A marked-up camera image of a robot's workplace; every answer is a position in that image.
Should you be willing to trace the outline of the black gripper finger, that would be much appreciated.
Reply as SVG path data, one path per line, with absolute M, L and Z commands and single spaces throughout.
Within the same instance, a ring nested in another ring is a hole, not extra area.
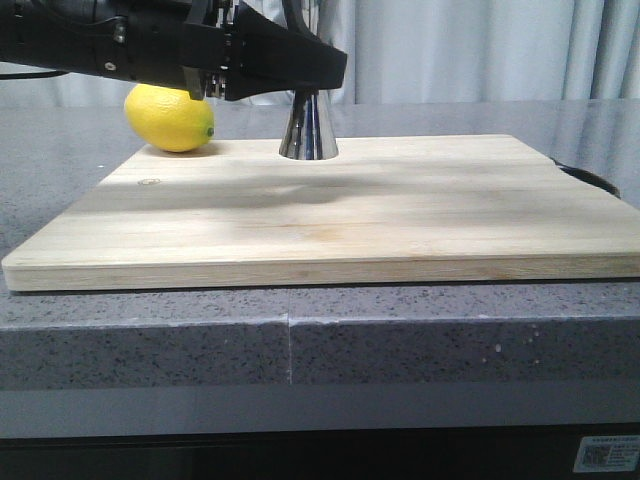
M 293 33 L 245 2 L 235 7 L 224 99 L 287 90 L 333 90 L 343 85 L 347 54 Z
M 310 10 L 303 8 L 303 1 L 282 0 L 281 5 L 289 31 L 309 38 L 316 36 L 311 28 Z

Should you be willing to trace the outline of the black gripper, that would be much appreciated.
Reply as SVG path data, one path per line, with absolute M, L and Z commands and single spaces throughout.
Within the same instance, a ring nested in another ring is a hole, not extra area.
M 227 1 L 4 1 L 4 62 L 187 91 L 223 63 Z

